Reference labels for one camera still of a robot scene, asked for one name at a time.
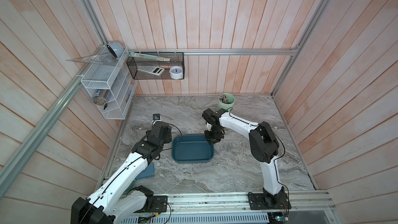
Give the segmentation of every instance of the wall-mounted organizer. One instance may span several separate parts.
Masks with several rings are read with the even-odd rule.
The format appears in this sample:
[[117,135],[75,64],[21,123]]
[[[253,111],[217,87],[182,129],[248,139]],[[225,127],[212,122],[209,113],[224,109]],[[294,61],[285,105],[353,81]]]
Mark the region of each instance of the wall-mounted organizer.
[[[161,56],[165,58],[169,58],[170,61],[155,61],[147,58],[141,57],[132,57],[129,56],[127,58],[127,66],[130,69],[130,73],[134,80],[140,79],[173,79],[170,76],[170,69],[172,67],[178,66],[182,68],[182,73],[179,79],[184,79],[185,74],[185,66],[184,66],[184,53],[182,52],[143,52],[143,54],[153,55],[153,56]],[[151,73],[155,71],[155,73],[161,72],[160,75],[154,75]]]
[[[98,106],[104,118],[125,119],[128,105],[131,103],[137,82],[131,83],[132,76],[127,67],[123,67],[126,61],[128,50],[124,52],[115,66],[91,64],[82,77],[82,84],[87,92],[93,97],[99,89],[108,89],[106,104]],[[104,47],[100,54],[107,53]]]

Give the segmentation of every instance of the white alarm clock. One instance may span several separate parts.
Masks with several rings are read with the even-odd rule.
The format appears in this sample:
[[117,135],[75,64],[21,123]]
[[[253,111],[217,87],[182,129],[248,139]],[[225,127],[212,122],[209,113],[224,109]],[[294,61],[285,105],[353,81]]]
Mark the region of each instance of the white alarm clock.
[[184,75],[182,73],[183,72],[182,67],[180,67],[180,66],[171,67],[169,72],[170,72],[170,77],[172,79],[178,80],[178,79],[182,79],[182,77],[184,77]]

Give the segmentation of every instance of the gray marble surface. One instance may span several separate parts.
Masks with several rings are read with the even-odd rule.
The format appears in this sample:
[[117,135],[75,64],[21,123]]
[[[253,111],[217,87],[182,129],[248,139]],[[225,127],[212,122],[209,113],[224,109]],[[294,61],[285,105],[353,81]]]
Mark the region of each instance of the gray marble surface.
[[[153,113],[160,113],[164,122],[176,125],[183,134],[203,133],[206,126],[201,117],[202,112],[207,108],[215,111],[216,106],[216,96],[137,97],[113,163],[113,172],[124,162],[146,130],[150,129]],[[278,160],[281,182],[289,190],[314,189],[271,96],[236,96],[232,112],[253,122],[270,123],[286,147],[285,156]],[[179,132],[173,127],[172,137],[177,135]],[[230,156],[232,152],[220,152],[220,146],[228,143],[233,144],[232,151],[237,156]],[[166,144],[164,149],[170,147],[171,143]],[[225,129],[224,139],[215,144],[215,148],[221,155],[215,152],[210,162],[194,164],[178,164],[172,159],[171,150],[164,151],[161,159],[154,161],[155,176],[139,179],[135,185],[144,185],[155,193],[262,191],[260,165],[251,155],[249,140]]]

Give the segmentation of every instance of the teal tray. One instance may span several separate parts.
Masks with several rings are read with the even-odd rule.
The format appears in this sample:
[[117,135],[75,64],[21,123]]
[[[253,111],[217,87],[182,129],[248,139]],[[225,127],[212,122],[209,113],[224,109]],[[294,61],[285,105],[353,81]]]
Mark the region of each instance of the teal tray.
[[172,157],[177,163],[207,163],[214,156],[214,146],[204,134],[177,136],[172,147]]

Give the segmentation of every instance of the calculator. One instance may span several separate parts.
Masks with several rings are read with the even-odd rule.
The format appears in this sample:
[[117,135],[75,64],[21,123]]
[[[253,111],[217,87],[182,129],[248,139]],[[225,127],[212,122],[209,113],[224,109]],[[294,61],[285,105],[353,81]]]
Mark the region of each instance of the calculator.
[[137,70],[156,76],[160,76],[164,72],[164,68],[157,66],[137,66]]

